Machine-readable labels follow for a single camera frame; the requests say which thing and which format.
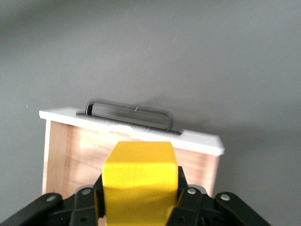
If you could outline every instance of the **screw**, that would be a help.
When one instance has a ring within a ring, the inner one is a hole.
[[[81,193],[83,194],[83,195],[86,195],[86,194],[89,194],[91,192],[91,189],[85,189],[84,191],[82,191]]]
[[[224,200],[224,201],[229,201],[230,197],[227,194],[222,194],[221,199]]]
[[[188,192],[188,194],[195,194],[195,193],[197,193],[197,191],[194,188],[189,188],[187,190],[187,192]]]
[[[51,202],[51,201],[53,201],[55,199],[55,195],[52,195],[52,196],[49,196],[47,199],[46,199],[46,201],[47,202]]]

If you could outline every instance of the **gray wall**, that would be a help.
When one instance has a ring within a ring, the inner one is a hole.
[[[300,225],[301,1],[0,0],[0,221],[41,192],[39,110],[99,97],[220,135],[214,192]]]

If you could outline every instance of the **yellow foam block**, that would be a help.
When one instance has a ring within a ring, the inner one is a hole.
[[[178,166],[169,142],[119,142],[102,168],[107,226],[165,226]]]

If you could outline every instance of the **black handle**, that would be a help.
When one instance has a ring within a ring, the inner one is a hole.
[[[173,119],[171,114],[168,112],[157,111],[154,109],[139,107],[136,105],[128,105],[128,104],[116,103],[116,102],[100,100],[100,99],[92,99],[87,103],[86,112],[85,112],[86,116],[92,115],[92,109],[94,105],[106,106],[109,108],[115,108],[119,110],[133,112],[133,113],[151,114],[154,116],[158,116],[166,121],[167,123],[167,127],[165,128],[166,131],[171,130],[171,128],[173,127]]]

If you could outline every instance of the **plywood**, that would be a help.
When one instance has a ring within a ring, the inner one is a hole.
[[[68,125],[46,122],[42,193],[63,193]]]
[[[83,185],[94,184],[101,174],[104,160],[119,141],[137,141],[124,133],[99,132],[69,126],[64,169],[63,197],[72,195]],[[218,156],[174,148],[178,165],[187,182],[205,187],[211,194]]]

